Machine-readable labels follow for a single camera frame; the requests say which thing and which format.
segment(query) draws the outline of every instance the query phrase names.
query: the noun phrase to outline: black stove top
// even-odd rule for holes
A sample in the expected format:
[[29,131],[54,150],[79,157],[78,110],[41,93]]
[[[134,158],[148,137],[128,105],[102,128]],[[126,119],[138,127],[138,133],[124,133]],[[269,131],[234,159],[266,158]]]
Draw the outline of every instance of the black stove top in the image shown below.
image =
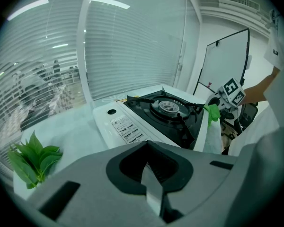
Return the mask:
[[161,91],[142,97],[127,96],[124,104],[182,148],[194,149],[203,106]]

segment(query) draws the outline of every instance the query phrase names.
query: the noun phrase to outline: fluorescent light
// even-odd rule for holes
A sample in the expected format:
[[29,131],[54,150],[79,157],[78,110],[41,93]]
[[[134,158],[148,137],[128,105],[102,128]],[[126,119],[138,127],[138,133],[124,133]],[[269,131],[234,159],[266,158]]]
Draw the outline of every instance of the fluorescent light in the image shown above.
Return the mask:
[[61,45],[53,46],[53,49],[54,49],[54,48],[63,47],[63,46],[68,46],[68,44],[61,44]]
[[16,12],[14,12],[13,14],[11,14],[8,17],[8,21],[11,21],[13,18],[17,17],[18,15],[20,15],[21,13],[24,13],[30,9],[33,9],[35,7],[41,6],[43,4],[49,3],[48,0],[38,0],[36,2],[32,2],[30,4],[27,4],[26,6],[20,8],[19,10],[17,10]]
[[95,1],[95,2],[103,2],[103,3],[107,3],[110,5],[114,5],[123,9],[128,9],[130,6],[125,4],[125,3],[121,3],[115,0],[89,0],[89,1]]
[[1,73],[0,73],[0,76],[2,76],[3,73],[4,73],[4,72],[1,72]]

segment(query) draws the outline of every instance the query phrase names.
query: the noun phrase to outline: person's arm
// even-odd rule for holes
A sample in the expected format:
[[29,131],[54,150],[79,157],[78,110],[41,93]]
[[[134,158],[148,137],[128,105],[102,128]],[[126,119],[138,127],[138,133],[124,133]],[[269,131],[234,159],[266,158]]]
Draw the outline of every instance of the person's arm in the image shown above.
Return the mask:
[[246,93],[246,96],[241,102],[241,105],[266,101],[263,93],[268,88],[270,83],[275,79],[279,71],[280,70],[277,67],[274,67],[271,75],[265,77],[259,84],[245,89],[244,92]]

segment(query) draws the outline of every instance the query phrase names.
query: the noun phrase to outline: bunch of green leaves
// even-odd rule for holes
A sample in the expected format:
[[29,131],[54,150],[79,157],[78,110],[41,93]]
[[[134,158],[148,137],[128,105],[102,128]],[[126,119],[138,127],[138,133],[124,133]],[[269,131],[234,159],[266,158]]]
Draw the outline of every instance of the bunch of green leaves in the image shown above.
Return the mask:
[[16,149],[10,147],[8,157],[17,175],[27,184],[27,189],[37,186],[48,176],[51,166],[62,157],[57,146],[41,145],[35,132],[31,135],[29,142],[14,144]]

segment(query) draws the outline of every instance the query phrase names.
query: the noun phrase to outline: table surface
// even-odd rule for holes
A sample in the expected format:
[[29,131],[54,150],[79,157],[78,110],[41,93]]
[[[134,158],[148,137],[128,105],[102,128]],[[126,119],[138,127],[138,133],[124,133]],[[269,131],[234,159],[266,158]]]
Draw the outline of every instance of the table surface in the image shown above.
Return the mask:
[[[145,88],[124,94],[142,96],[144,91]],[[108,101],[107,99],[98,100],[98,102],[95,102],[95,105],[100,106],[106,104]],[[200,99],[197,103],[203,104],[205,101]],[[25,130],[21,141],[25,142],[25,139],[29,140],[31,134],[35,131],[43,147],[48,145],[61,147],[63,157],[54,166],[53,171],[53,173],[57,173],[81,157],[108,150],[93,119],[92,110],[93,106],[85,104],[79,108],[72,108],[49,117]],[[222,139],[220,121],[212,122],[207,130],[204,152],[220,154],[221,151]],[[35,189],[27,189],[25,182],[14,172],[14,192],[17,195],[26,200],[34,190]]]

